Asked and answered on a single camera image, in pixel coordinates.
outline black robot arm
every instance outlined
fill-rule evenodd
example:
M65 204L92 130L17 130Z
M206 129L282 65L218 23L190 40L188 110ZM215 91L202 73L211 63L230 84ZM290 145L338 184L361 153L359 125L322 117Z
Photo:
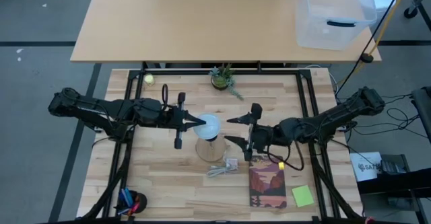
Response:
M257 124L257 120L261 118L262 107L253 103L250 113L228 120L231 123L249 125L248 139L225 137L241 147L245 160L250 161L253 149L256 149L257 153L262 153L269 145L289 147L293 141L308 143L311 140L325 144L335 134L338 127L349 123L357 116L378 114L384 107L385 102L376 91L364 87L345 102L317 116L287 118L275 126L261 126Z
M102 128L113 141L127 142L129 129L136 125L176 129L174 146L180 149L181 133L205 124L205 121L183 109L185 93L179 93L178 104L171 106L166 103L167 92L167 85L163 85L162 104L150 98L106 101L83 96L72 88L64 88L54 94L48 110L54 116L76 117L92 130Z

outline yellow-green sticky note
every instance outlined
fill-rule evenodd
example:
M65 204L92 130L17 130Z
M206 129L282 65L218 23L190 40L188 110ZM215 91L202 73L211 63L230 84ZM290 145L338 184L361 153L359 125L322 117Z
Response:
M294 198L298 207L303 207L314 203L308 185L293 188L292 192L294 193Z

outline small plant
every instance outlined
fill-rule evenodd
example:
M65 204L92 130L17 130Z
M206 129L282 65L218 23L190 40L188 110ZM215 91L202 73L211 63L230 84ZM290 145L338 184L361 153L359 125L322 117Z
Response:
M232 95L240 100L244 100L242 95L234 89L235 80L232 75L235 71L230 69L231 66L232 64L229 63L226 67L223 64L221 67L212 68L209 72L209 75L211 75L211 82L217 89L223 90L227 88Z

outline light wood desk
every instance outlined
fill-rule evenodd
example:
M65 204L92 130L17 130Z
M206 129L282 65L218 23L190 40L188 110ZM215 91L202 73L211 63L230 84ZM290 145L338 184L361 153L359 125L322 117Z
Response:
M106 100L124 97L128 72L124 69L112 71ZM176 101L180 91L186 92L185 109L194 116L204 112L217 114L222 121L221 135L248 136L248 126L230 124L226 120L246 114L253 102L263 107L259 124L274 125L288 117L302 117L295 76L236 75L235 78L237 90L245 98L243 102L227 91L214 89L206 75L156 75L156 84L152 87L145 85L141 97L161 100L163 83L169 86L170 104ZM328 70L312 69L312 80L319 111L334 107L335 98ZM306 89L305 93L311 112ZM96 140L105 136L97 134ZM238 158L239 173L208 178L205 173L214 163L204 162L196 154L195 133L192 130L183 133L181 150L174 149L174 138L173 130L137 128L135 131L127 185L148 197L148 206L136 215L137 220L310 221L313 215L319 216L308 145L300 145L304 170L285 170L287 207L266 209L249 206L248 163L234 143L226 141L229 145L227 156ZM343 134L337 133L335 139L345 143ZM113 151L114 143L111 141L101 141L94 146L77 216L88 212L106 188ZM287 153L286 148L277 146L272 146L271 151L281 155ZM335 186L360 213L362 203L349 152L344 146L329 142L328 154ZM289 162L300 165L295 147ZM292 188L305 184L312 190L314 204L298 208ZM331 214L329 195L325 187L323 190L327 210ZM117 193L118 190L115 190L113 200L117 199Z
M92 0L73 62L352 63L366 28L343 51L296 44L296 0ZM374 61L381 61L376 50Z

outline cup of pens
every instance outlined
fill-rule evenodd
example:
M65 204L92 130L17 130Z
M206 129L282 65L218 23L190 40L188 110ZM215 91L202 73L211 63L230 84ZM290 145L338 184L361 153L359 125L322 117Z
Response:
M121 189L119 204L115 207L119 215L131 216L141 213L147 206L147 197L128 188Z

